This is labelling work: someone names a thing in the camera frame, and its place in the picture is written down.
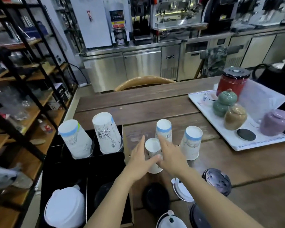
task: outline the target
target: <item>right hand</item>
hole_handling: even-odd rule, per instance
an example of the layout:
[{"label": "right hand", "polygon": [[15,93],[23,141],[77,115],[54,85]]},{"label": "right hand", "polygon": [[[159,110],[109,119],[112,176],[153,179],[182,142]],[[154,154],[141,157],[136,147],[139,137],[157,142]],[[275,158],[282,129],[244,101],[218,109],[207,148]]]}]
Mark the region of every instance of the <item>right hand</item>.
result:
[{"label": "right hand", "polygon": [[158,135],[158,139],[163,150],[163,160],[158,161],[157,164],[162,169],[167,170],[171,175],[179,177],[187,168],[189,168],[186,157],[177,145],[168,142],[160,135]]}]

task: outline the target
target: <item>wooden chair back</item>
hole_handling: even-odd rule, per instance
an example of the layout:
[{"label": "wooden chair back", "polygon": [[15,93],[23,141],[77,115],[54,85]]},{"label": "wooden chair back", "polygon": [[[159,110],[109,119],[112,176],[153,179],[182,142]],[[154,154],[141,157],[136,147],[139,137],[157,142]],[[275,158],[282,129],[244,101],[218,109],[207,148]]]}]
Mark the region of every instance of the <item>wooden chair back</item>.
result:
[{"label": "wooden chair back", "polygon": [[120,84],[118,87],[114,89],[114,91],[122,91],[126,89],[132,88],[140,88],[149,85],[159,85],[159,84],[170,84],[175,83],[176,81],[167,79],[164,77],[157,77],[157,76],[143,76],[143,77],[135,77],[126,82]]}]

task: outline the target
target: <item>purple ceramic jar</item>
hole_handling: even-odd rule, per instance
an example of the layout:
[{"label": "purple ceramic jar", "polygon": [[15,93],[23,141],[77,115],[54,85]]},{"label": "purple ceramic jar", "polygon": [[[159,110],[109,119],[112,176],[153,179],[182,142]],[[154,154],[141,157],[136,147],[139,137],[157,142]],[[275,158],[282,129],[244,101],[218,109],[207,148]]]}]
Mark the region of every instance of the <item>purple ceramic jar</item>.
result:
[{"label": "purple ceramic jar", "polygon": [[265,114],[260,131],[267,136],[275,136],[285,131],[285,111],[276,109]]}]

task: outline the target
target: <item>white paper cup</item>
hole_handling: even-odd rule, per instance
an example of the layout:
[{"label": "white paper cup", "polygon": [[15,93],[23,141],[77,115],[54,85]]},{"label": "white paper cup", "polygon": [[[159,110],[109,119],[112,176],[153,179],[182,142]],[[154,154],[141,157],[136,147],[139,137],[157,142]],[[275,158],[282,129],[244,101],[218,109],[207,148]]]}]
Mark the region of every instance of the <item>white paper cup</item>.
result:
[{"label": "white paper cup", "polygon": [[[146,153],[145,159],[149,160],[155,155],[162,155],[162,149],[160,147],[160,141],[157,138],[149,138],[145,143]],[[160,168],[156,163],[151,166],[149,169],[149,173],[151,174],[158,174],[163,169]]]},{"label": "white paper cup", "polygon": [[92,140],[78,121],[71,119],[61,123],[58,133],[74,159],[86,158],[91,155]]},{"label": "white paper cup", "polygon": [[103,154],[118,152],[122,144],[122,137],[112,115],[108,112],[99,113],[93,117],[92,122],[98,138],[100,151]]},{"label": "white paper cup", "polygon": [[198,158],[202,136],[203,131],[199,127],[189,126],[186,128],[180,149],[188,161]]},{"label": "white paper cup", "polygon": [[172,125],[169,120],[160,119],[156,123],[155,138],[158,138],[158,135],[163,136],[168,142],[172,142]]}]

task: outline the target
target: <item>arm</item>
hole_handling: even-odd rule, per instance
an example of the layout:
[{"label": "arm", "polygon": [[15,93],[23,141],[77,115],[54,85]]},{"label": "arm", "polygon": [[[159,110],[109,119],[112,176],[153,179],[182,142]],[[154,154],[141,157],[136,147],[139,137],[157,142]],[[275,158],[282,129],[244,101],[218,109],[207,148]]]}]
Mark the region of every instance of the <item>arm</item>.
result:
[{"label": "arm", "polygon": [[262,228],[262,226],[203,180],[188,166],[179,147],[158,136],[163,150],[163,160],[157,164],[177,176],[186,186],[213,228]]},{"label": "arm", "polygon": [[133,149],[131,158],[122,173],[116,178],[106,197],[93,213],[84,228],[119,228],[125,202],[132,184],[144,176],[149,168],[159,161],[160,155],[145,161],[145,136]]}]

